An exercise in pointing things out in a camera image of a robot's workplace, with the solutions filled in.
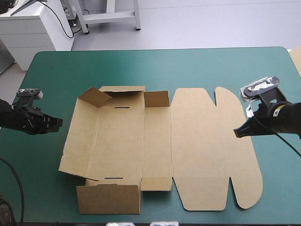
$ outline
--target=cardboard flap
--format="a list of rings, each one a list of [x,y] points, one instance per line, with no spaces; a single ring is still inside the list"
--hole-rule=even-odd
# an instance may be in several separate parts
[[[233,132],[246,120],[243,107],[225,88],[217,87],[215,97],[217,106],[204,89],[177,89],[171,104],[174,179],[188,210],[223,209],[229,178],[242,208],[254,205],[262,193],[252,140]]]
[[[59,170],[87,178],[99,108],[77,99]]]
[[[186,210],[224,210],[229,187],[228,177],[174,178]]]
[[[168,91],[144,92],[145,107],[169,107]]]
[[[145,86],[102,86],[99,91],[102,92],[135,92],[145,91]]]
[[[81,214],[140,213],[140,190],[137,185],[78,186],[77,196]]]
[[[141,191],[171,191],[172,178],[143,178]]]
[[[112,97],[104,108],[144,107],[145,86],[102,86],[99,90]]]
[[[215,107],[204,88],[178,88],[175,91],[172,107]]]
[[[112,97],[100,92],[98,89],[91,87],[83,92],[79,97],[79,99],[86,101],[89,104],[92,104],[95,107],[101,107]]]

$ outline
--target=white desk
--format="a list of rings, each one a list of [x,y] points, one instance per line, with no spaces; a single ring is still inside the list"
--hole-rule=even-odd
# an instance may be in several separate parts
[[[71,50],[74,39],[65,35],[56,16],[39,2],[10,16],[24,2],[19,0],[14,8],[0,15],[0,39],[21,69],[27,70],[36,53]],[[55,11],[68,35],[72,36],[60,0],[49,0],[46,4]]]

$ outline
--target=gray floor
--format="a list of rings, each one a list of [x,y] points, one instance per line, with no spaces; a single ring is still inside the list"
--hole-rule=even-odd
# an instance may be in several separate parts
[[[103,2],[83,1],[91,13]],[[118,11],[131,9],[120,0]],[[142,29],[135,22],[93,24],[79,32],[72,50],[282,46],[301,44],[301,0],[140,0]],[[17,65],[0,74],[0,98],[12,102],[25,72]]]

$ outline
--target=unfolded cardboard box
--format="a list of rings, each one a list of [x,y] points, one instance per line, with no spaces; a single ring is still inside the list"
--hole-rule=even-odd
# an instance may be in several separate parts
[[[77,99],[60,171],[87,178],[77,187],[82,214],[139,214],[141,191],[170,191],[174,177],[187,210],[225,208],[229,179],[247,209],[262,193],[240,101],[216,89],[167,91],[144,86],[90,88]]]

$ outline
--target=table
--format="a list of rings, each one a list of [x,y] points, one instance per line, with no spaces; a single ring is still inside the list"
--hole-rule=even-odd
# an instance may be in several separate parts
[[[15,7],[0,15],[0,39],[23,71],[28,70],[36,53],[71,50],[74,40],[65,35],[53,12],[39,2],[10,16],[25,2],[19,0]],[[49,0],[46,4],[55,11],[71,36],[60,0]]]
[[[301,79],[286,49],[220,48],[175,50],[78,51],[38,53],[21,87],[43,90],[35,105],[64,120],[58,133],[29,136],[1,129],[0,154],[19,173],[25,190],[25,221],[148,223],[297,224],[301,223],[301,159],[276,136],[253,137],[263,176],[263,193],[256,205],[242,210],[231,185],[223,211],[186,211],[173,185],[171,192],[143,192],[140,215],[80,215],[76,186],[84,179],[58,172],[76,97],[102,85],[146,85],[147,91],[204,87],[239,89],[265,76],[277,76],[291,102],[300,102]],[[284,135],[298,150],[296,135]],[[0,191],[11,201],[16,218],[20,196],[15,178],[0,164]]]

